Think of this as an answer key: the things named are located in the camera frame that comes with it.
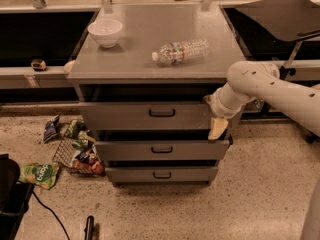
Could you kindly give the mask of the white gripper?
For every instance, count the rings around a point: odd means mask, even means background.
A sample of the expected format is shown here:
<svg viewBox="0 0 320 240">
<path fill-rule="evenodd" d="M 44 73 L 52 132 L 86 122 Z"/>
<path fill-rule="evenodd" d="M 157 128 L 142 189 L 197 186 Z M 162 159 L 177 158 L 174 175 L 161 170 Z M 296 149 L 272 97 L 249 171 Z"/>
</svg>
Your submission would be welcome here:
<svg viewBox="0 0 320 240">
<path fill-rule="evenodd" d="M 217 140 L 228 127 L 227 119 L 233 118 L 241 111 L 240 107 L 231 109 L 224 105 L 219 98 L 219 94 L 220 88 L 218 88 L 212 95 L 206 95 L 203 97 L 203 100 L 209 104 L 213 114 L 218 117 L 211 119 L 211 128 L 208 135 L 209 140 Z"/>
</svg>

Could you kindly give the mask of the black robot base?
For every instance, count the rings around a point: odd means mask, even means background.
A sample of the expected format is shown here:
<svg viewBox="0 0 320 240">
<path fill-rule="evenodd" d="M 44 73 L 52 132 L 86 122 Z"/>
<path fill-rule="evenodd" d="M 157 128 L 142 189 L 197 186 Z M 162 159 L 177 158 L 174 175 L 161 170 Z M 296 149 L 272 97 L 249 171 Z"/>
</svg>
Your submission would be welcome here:
<svg viewBox="0 0 320 240">
<path fill-rule="evenodd" d="M 34 186 L 19 181 L 20 167 L 8 154 L 0 155 L 0 240 L 14 240 Z"/>
</svg>

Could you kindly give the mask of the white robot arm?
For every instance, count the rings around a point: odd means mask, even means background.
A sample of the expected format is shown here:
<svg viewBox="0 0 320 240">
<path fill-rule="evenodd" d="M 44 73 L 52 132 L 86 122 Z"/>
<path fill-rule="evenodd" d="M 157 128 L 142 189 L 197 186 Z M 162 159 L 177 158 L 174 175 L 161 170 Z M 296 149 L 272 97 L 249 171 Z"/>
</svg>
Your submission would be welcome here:
<svg viewBox="0 0 320 240">
<path fill-rule="evenodd" d="M 215 119 L 226 121 L 259 98 L 301 127 L 320 134 L 320 92 L 284 81 L 276 65 L 240 61 L 227 72 L 227 82 L 205 97 Z M 272 159 L 284 149 L 258 144 L 258 159 L 245 162 L 237 182 L 239 207 L 227 226 L 236 240 L 319 240 L 320 180 L 307 170 L 294 169 Z"/>
</svg>

